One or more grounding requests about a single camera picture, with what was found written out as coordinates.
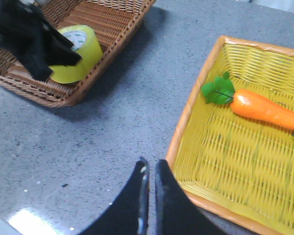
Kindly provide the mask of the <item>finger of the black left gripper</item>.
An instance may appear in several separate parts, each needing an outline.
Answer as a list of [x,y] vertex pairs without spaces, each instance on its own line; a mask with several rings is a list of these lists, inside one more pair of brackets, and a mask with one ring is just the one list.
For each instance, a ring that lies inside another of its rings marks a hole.
[[14,55],[28,70],[33,79],[46,80],[51,76],[52,70],[47,65],[44,54],[40,49],[29,47],[15,52]]
[[81,56],[73,50],[73,45],[47,21],[41,21],[41,51],[48,66],[76,65]]

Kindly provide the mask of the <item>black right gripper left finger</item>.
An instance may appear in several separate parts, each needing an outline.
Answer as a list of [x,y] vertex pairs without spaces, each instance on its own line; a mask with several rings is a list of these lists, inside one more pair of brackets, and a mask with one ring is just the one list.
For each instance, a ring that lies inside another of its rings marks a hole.
[[81,235],[146,235],[149,164],[141,157],[113,203]]

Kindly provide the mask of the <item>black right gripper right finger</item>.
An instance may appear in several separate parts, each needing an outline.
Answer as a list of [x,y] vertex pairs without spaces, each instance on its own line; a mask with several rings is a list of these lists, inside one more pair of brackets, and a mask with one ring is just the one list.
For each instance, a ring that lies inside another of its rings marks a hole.
[[190,201],[166,160],[155,169],[157,235],[224,235]]

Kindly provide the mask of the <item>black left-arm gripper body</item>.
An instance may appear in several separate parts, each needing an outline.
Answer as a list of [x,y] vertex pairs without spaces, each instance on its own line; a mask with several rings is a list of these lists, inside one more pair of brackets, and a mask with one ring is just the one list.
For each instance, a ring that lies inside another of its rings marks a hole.
[[41,21],[45,20],[33,4],[0,0],[0,47],[13,55],[29,47],[41,50]]

